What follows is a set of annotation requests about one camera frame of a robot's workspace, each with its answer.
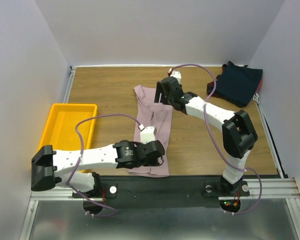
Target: cable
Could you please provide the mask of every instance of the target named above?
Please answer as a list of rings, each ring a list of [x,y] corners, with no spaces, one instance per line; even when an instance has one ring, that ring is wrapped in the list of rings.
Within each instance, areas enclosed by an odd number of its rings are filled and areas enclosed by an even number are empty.
[[[73,168],[73,170],[72,170],[72,172],[71,172],[68,180],[65,182],[65,184],[68,185],[70,188],[72,188],[77,194],[79,194],[82,198],[86,199],[90,203],[95,204],[95,205],[100,206],[100,207],[103,207],[103,208],[106,208],[106,209],[110,209],[110,210],[113,211],[113,213],[106,214],[106,215],[94,215],[93,213],[89,213],[88,211],[85,213],[86,215],[90,215],[92,217],[101,217],[101,218],[102,217],[111,217],[111,216],[113,216],[113,215],[115,215],[117,213],[117,210],[115,208],[111,207],[111,206],[104,205],[104,204],[101,204],[99,202],[91,200],[90,198],[88,198],[87,196],[85,196],[81,191],[79,191],[78,189],[76,189],[74,186],[72,186],[70,184],[71,179],[73,178],[75,172],[77,171],[77,169],[78,169],[78,167],[79,167],[79,165],[81,163],[81,158],[82,158],[82,156],[84,154],[84,148],[85,148],[85,146],[84,146],[84,139],[83,139],[81,133],[79,132],[78,127],[81,124],[83,124],[83,123],[85,123],[87,121],[93,120],[93,119],[99,119],[99,118],[104,118],[104,117],[112,117],[112,116],[124,116],[124,117],[128,117],[128,118],[131,118],[132,120],[134,120],[138,124],[138,126],[141,125],[141,123],[136,118],[134,118],[133,116],[130,116],[130,115],[127,115],[127,114],[124,114],[124,113],[114,113],[114,114],[107,114],[107,115],[100,115],[100,116],[89,117],[89,118],[87,118],[85,120],[80,121],[75,126],[75,131],[76,131],[76,133],[78,134],[78,136],[80,138],[80,145],[81,145],[81,148],[80,148],[80,157],[78,158],[78,161],[76,162],[76,164],[75,164],[75,166],[74,166],[74,168]]]
[[[210,92],[210,94],[206,97],[205,99],[205,104],[203,105],[203,114],[204,114],[204,120],[205,120],[205,125],[206,125],[206,129],[208,130],[208,133],[210,135],[210,138],[213,142],[213,145],[215,146],[215,149],[217,150],[217,152],[219,153],[220,157],[222,158],[222,160],[227,164],[229,165],[230,167],[232,167],[233,169],[235,170],[238,170],[238,171],[241,171],[241,172],[246,172],[247,170],[251,170],[254,172],[254,174],[256,175],[256,177],[258,178],[259,180],[259,184],[260,184],[260,193],[259,193],[259,196],[258,196],[258,199],[256,200],[256,202],[254,203],[254,205],[252,207],[250,207],[249,209],[245,210],[245,211],[242,211],[242,212],[229,212],[231,213],[232,215],[241,215],[241,214],[245,214],[249,211],[251,211],[252,209],[254,209],[260,202],[260,199],[261,199],[261,195],[262,195],[262,182],[261,182],[261,178],[259,176],[259,174],[256,172],[256,170],[254,170],[253,168],[251,167],[246,167],[245,169],[241,169],[241,168],[238,168],[234,165],[232,165],[226,158],[225,156],[223,155],[223,153],[221,152],[219,146],[217,145],[217,142],[212,134],[212,131],[210,129],[210,126],[209,126],[209,121],[208,121],[208,115],[207,115],[207,103],[208,103],[208,100],[209,98],[215,93],[216,91],[216,87],[217,87],[217,81],[216,81],[216,78],[214,77],[214,75],[212,74],[212,72],[210,72],[207,68],[205,68],[204,66],[201,66],[199,64],[181,64],[181,65],[178,65],[178,66],[175,66],[175,67],[172,67],[168,74],[171,74],[173,70],[177,69],[177,68],[181,68],[181,67],[185,67],[185,66],[195,66],[195,67],[198,67],[198,68],[201,68],[203,70],[205,70],[213,79],[213,90]]]

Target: gray floor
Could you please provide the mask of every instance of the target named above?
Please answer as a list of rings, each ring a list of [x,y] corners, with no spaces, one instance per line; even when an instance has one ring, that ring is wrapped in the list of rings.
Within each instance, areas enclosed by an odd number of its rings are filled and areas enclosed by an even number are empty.
[[[242,201],[248,208],[254,200]],[[296,240],[285,199],[264,199],[248,214],[215,208],[122,209],[110,218],[84,215],[79,201],[40,201],[34,240]]]

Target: metal frame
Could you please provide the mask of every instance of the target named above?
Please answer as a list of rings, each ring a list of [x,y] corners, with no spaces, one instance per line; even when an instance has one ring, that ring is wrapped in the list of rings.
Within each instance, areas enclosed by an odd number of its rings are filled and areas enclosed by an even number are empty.
[[[95,65],[90,67],[168,67],[169,65]],[[68,80],[67,89],[65,91],[63,103],[67,103],[71,93],[71,88],[76,74],[77,66],[71,66],[71,72]],[[283,170],[279,162],[278,156],[275,151],[274,143],[271,139],[269,129],[267,127],[266,119],[260,109],[259,105],[256,104],[258,109],[262,126],[270,147],[270,151],[274,160],[274,164],[278,170],[280,177],[282,178],[263,178],[262,179],[262,199],[286,199],[288,209],[291,214],[291,218],[300,239],[300,193],[298,186],[294,179],[284,178]],[[242,199],[256,199],[258,198],[260,186],[257,179],[245,179],[249,185],[250,196],[242,197]],[[220,200],[227,200],[229,198],[220,197]],[[26,216],[23,222],[20,240],[28,240],[31,234],[31,229],[35,220],[35,215],[39,201],[83,201],[82,198],[73,198],[72,190],[67,188],[55,187],[49,191],[43,192],[32,192]]]

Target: folded garment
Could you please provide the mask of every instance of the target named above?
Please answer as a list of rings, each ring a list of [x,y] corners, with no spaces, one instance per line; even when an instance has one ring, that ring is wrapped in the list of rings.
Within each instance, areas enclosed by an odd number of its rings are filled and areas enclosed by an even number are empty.
[[[217,76],[214,97],[225,99],[238,107],[248,105],[254,94],[261,87],[262,69],[252,69],[236,66],[228,62],[222,66],[222,74]],[[207,93],[211,93],[214,83],[207,85]]]
[[[167,149],[170,139],[171,120],[173,107],[170,105],[163,105],[162,103],[154,103],[156,89],[138,85],[134,88],[138,114],[136,119],[145,127],[155,126],[155,138],[159,140],[165,150],[163,156],[163,164],[161,166],[141,166],[129,170],[129,174],[162,178],[169,176]],[[138,125],[135,125],[133,141],[140,142],[140,130]]]

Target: pink cloth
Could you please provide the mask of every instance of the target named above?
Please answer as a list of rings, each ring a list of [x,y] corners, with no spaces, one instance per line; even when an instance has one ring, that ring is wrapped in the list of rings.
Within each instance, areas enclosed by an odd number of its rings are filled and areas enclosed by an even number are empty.
[[[153,178],[168,177],[169,168],[167,149],[170,138],[173,107],[170,105],[163,105],[162,103],[154,103],[156,93],[155,88],[138,85],[134,88],[134,91],[138,105],[138,115],[136,116],[136,119],[138,119],[145,127],[156,127],[155,138],[162,143],[165,155],[163,156],[164,163],[161,166],[136,167],[129,170],[129,173],[132,175]],[[135,142],[140,142],[140,130],[138,129],[137,124],[135,125],[133,140]]]

